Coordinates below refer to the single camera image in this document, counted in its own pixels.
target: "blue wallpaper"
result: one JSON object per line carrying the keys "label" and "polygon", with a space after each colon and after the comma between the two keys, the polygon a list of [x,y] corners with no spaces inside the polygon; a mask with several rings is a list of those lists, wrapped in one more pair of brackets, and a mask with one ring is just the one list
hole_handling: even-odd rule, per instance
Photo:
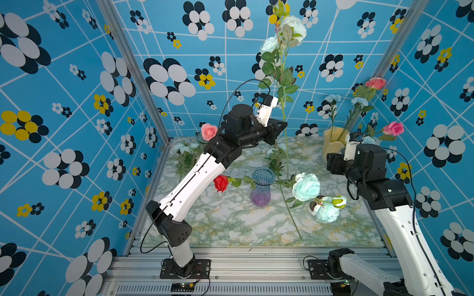
{"label": "blue wallpaper", "polygon": [[2,2],[0,295],[95,295],[124,252],[163,143],[113,36],[95,1]]}
{"label": "blue wallpaper", "polygon": [[[170,136],[195,135],[206,122],[217,125],[232,91],[248,79],[265,77],[258,51],[274,35],[270,22],[276,20],[276,0],[113,3]],[[288,4],[308,35],[287,58],[300,86],[292,95],[294,103],[285,106],[287,131],[296,135],[302,125],[316,124],[322,135],[329,125],[324,98],[331,93],[352,98],[358,83],[370,78],[409,13],[411,0]],[[339,61],[336,68],[333,64]],[[259,92],[257,83],[246,84],[228,110],[239,103],[251,105]],[[283,117],[278,107],[274,118]],[[352,105],[344,100],[337,107],[341,115],[336,124],[342,126]]]}
{"label": "blue wallpaper", "polygon": [[[417,215],[439,266],[454,287],[474,295],[474,2],[432,0],[395,56],[387,87],[359,126],[402,122],[382,146],[412,166]],[[403,158],[387,155],[390,176],[410,186]]]}

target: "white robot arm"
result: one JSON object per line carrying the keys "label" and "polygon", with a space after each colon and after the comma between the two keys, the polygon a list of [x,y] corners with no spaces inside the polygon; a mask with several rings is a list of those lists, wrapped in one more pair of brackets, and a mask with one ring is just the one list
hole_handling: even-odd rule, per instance
{"label": "white robot arm", "polygon": [[385,178],[385,150],[377,145],[360,144],[356,141],[360,135],[347,135],[344,156],[329,154],[327,169],[334,174],[345,175],[348,184],[351,182],[357,186],[356,199],[362,196],[374,210],[390,237],[403,278],[376,268],[349,249],[330,252],[329,273],[337,278],[344,274],[352,276],[380,296],[455,295],[453,286],[436,263],[418,222],[413,219],[413,202],[404,184]]}
{"label": "white robot arm", "polygon": [[159,203],[150,201],[146,211],[161,235],[168,241],[173,256],[174,269],[180,277],[187,277],[194,265],[194,255],[188,237],[192,227],[186,223],[189,209],[204,189],[220,175],[237,157],[242,149],[258,145],[259,141],[273,145],[287,123],[271,119],[271,111],[278,98],[261,94],[263,98],[258,116],[244,104],[235,105],[224,116],[217,135],[204,148],[191,171]]}

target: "purple gradient vase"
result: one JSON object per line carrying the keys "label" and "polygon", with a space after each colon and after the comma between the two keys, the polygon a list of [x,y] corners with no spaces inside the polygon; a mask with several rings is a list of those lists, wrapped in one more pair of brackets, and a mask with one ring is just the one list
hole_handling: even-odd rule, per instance
{"label": "purple gradient vase", "polygon": [[270,185],[275,181],[275,174],[266,167],[256,168],[252,172],[252,178],[261,185],[255,184],[256,188],[250,192],[250,200],[256,206],[266,206],[270,203]]}

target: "mounting plate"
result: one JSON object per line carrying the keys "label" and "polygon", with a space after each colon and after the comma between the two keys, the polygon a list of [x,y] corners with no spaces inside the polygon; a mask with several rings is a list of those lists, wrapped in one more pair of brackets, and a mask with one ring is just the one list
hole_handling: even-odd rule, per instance
{"label": "mounting plate", "polygon": [[333,279],[327,272],[327,263],[327,260],[308,260],[311,279]]}
{"label": "mounting plate", "polygon": [[[180,278],[173,270],[173,259],[163,260],[160,278],[167,279],[197,279],[198,273],[194,272],[187,278]],[[209,259],[196,259],[194,261],[194,267],[201,269],[201,279],[209,279],[210,272],[210,260]]]}

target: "pink rose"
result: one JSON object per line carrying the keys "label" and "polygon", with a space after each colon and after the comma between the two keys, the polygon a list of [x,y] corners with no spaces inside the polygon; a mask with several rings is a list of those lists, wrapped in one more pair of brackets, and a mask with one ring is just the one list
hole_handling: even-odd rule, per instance
{"label": "pink rose", "polygon": [[217,126],[205,123],[201,127],[201,134],[204,140],[209,141],[217,134]]}
{"label": "pink rose", "polygon": [[403,123],[396,123],[395,121],[391,122],[389,125],[384,126],[382,132],[386,135],[398,136],[403,134],[405,128],[403,128]]}
{"label": "pink rose", "polygon": [[369,81],[365,83],[365,86],[376,90],[381,90],[385,87],[386,83],[387,81],[383,78],[372,77]]}

